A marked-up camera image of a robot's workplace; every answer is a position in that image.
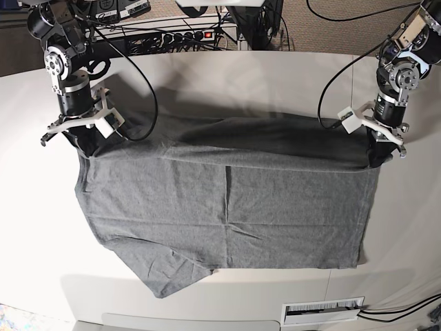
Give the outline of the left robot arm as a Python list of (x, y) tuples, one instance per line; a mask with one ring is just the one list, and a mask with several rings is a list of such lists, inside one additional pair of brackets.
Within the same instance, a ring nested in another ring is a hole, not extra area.
[(409, 96), (431, 67), (440, 63), (440, 2), (422, 1), (411, 23), (380, 47), (376, 99), (368, 103), (373, 114), (362, 118), (367, 128), (370, 168), (381, 166), (397, 150), (405, 157), (402, 134)]

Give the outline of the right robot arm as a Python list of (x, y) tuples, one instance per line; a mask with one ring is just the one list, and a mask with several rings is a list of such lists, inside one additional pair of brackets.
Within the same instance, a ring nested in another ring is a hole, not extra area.
[[(92, 156), (103, 140), (96, 124), (105, 117), (109, 90), (91, 87), (110, 69), (110, 60), (94, 52), (94, 28), (89, 25), (90, 1), (31, 1), (27, 29), (44, 51), (46, 72), (60, 107), (58, 119), (48, 126), (41, 145), (61, 133), (83, 157)], [(101, 63), (104, 69), (94, 73)]]

